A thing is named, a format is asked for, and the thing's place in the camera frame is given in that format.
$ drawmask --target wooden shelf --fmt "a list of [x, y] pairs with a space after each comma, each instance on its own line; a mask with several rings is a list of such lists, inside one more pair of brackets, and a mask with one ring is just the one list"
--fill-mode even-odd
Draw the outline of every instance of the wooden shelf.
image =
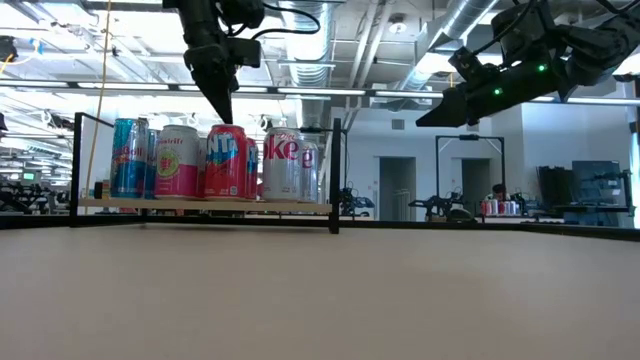
[[79, 199], [78, 206], [138, 209], [184, 209], [222, 211], [331, 212], [330, 204], [268, 203], [250, 201], [143, 200], [143, 199]]

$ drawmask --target ventilation duct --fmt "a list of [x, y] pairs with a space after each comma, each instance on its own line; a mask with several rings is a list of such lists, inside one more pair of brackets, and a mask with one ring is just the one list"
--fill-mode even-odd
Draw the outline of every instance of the ventilation duct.
[[416, 42], [416, 54], [420, 60], [400, 82], [397, 89], [421, 90], [433, 75], [429, 72], [429, 63], [436, 61], [433, 57], [442, 56], [429, 51], [436, 47], [459, 48], [463, 45], [462, 40], [496, 3], [498, 0], [451, 0], [446, 14], [427, 24], [425, 31]]
[[[329, 59], [332, 5], [315, 1], [280, 1], [279, 6], [307, 12], [320, 22], [320, 31], [314, 35], [287, 34], [287, 58], [294, 61], [326, 62]], [[304, 15], [283, 12], [282, 16], [289, 29], [314, 30], [316, 28], [316, 24]], [[326, 87], [328, 85], [330, 68], [326, 65], [294, 64], [289, 66], [289, 71], [295, 86]], [[319, 100], [298, 100], [296, 104], [298, 125], [321, 127], [323, 103]]]

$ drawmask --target black metal frame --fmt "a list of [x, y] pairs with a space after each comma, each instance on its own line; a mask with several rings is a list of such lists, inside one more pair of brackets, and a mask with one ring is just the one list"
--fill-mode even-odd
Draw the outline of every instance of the black metal frame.
[[458, 139], [460, 141], [479, 141], [485, 140], [498, 140], [500, 142], [500, 160], [502, 170], [502, 184], [505, 188], [507, 186], [506, 179], [506, 165], [504, 156], [504, 138], [502, 136], [479, 136], [479, 135], [436, 135], [436, 195], [440, 196], [440, 139]]
[[[73, 143], [73, 169], [71, 174], [71, 210], [69, 216], [66, 215], [43, 215], [43, 216], [2, 216], [0, 217], [0, 229], [25, 229], [43, 227], [87, 227], [87, 226], [108, 226], [108, 225], [128, 225], [145, 223], [174, 223], [174, 224], [209, 224], [209, 225], [253, 225], [253, 226], [292, 226], [292, 227], [328, 227], [333, 234], [337, 234], [340, 228], [369, 228], [369, 229], [432, 229], [432, 230], [492, 230], [492, 231], [526, 231], [536, 233], [562, 234], [569, 236], [596, 237], [613, 240], [640, 242], [640, 231], [634, 229], [602, 228], [554, 225], [546, 223], [521, 223], [521, 224], [482, 224], [482, 223], [426, 223], [426, 222], [386, 222], [386, 221], [357, 221], [357, 217], [352, 220], [340, 220], [339, 212], [339, 190], [340, 190], [340, 157], [341, 157], [341, 134], [346, 131], [341, 128], [340, 119], [333, 120], [333, 128], [321, 130], [332, 133], [331, 145], [331, 178], [329, 184], [329, 198], [332, 205], [332, 212], [328, 220], [306, 220], [306, 219], [251, 219], [251, 218], [231, 218], [231, 217], [194, 217], [194, 216], [146, 216], [142, 215], [78, 215], [78, 203], [80, 193], [80, 151], [82, 139], [82, 122], [85, 118], [96, 121], [102, 125], [113, 127], [106, 121], [85, 113], [75, 114], [74, 143]], [[436, 137], [436, 175], [438, 176], [437, 191], [439, 193], [439, 139], [457, 138], [459, 136], [437, 136]], [[502, 150], [502, 177], [505, 182], [505, 161], [504, 161], [504, 139], [501, 137], [479, 137], [480, 139], [493, 139], [501, 142]]]

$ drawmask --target ceiling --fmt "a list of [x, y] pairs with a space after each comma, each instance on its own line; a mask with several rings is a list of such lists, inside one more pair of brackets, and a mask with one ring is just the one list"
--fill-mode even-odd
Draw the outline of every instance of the ceiling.
[[[330, 87], [347, 86], [370, 1], [331, 2]], [[619, 6], [626, 2], [613, 3]], [[393, 84], [407, 76], [416, 63], [415, 41], [420, 36], [420, 30], [425, 22], [442, 16], [447, 4], [447, 0], [395, 0], [390, 3], [391, 13], [404, 19], [402, 22], [406, 29], [401, 33], [393, 33], [388, 30], [390, 23], [374, 22], [367, 51], [372, 46], [377, 27], [384, 27], [384, 31], [375, 61], [364, 76], [364, 86]], [[551, 4], [556, 19], [566, 23], [585, 21], [604, 14], [594, 1], [554, 0]], [[511, 0], [500, 1], [490, 14], [512, 5]], [[106, 8], [107, 3], [103, 1], [0, 0], [0, 36], [15, 37], [19, 54], [16, 60], [23, 62], [28, 59], [18, 66], [8, 66], [1, 79], [100, 82]], [[381, 15], [381, 8], [382, 5], [379, 5], [378, 16]], [[278, 14], [267, 15], [260, 29], [246, 30], [240, 37], [250, 37], [261, 29], [283, 26]], [[180, 19], [174, 11], [162, 9], [160, 0], [114, 0], [110, 19], [110, 46], [105, 70], [107, 82], [192, 83], [182, 58], [187, 47], [182, 39]], [[481, 21], [470, 38], [474, 36], [474, 41], [488, 41], [491, 37], [487, 25], [489, 21], [490, 16]], [[267, 34], [260, 39], [262, 66], [258, 69], [242, 68], [238, 74], [239, 82], [258, 86], [292, 85], [290, 66], [283, 62], [287, 58], [286, 37]], [[495, 53], [496, 49], [490, 48], [489, 52], [492, 51]], [[438, 63], [443, 64], [444, 71], [452, 71], [446, 58], [442, 55], [442, 61]], [[451, 73], [450, 76], [432, 77], [427, 86], [440, 90], [457, 81], [458, 75]], [[9, 131], [13, 133], [71, 135], [70, 131], [55, 125], [50, 115], [72, 118], [77, 111], [95, 110], [97, 103], [96, 92], [87, 89], [69, 93], [51, 90], [26, 92], [0, 87], [0, 112], [5, 114]], [[289, 125], [296, 123], [296, 101], [291, 98], [234, 99], [233, 110], [236, 123], [250, 129], [248, 131], [258, 137], [263, 134], [257, 125], [260, 119], [268, 118]], [[110, 94], [105, 98], [103, 114], [115, 117], [125, 113], [148, 116], [152, 120], [152, 127], [189, 121], [189, 124], [196, 124], [202, 133], [219, 121], [208, 102], [197, 93], [183, 96]], [[64, 153], [70, 152], [66, 140], [34, 141], [58, 147]], [[16, 151], [28, 150], [11, 148], [5, 142], [0, 155], [6, 158], [8, 152]]]

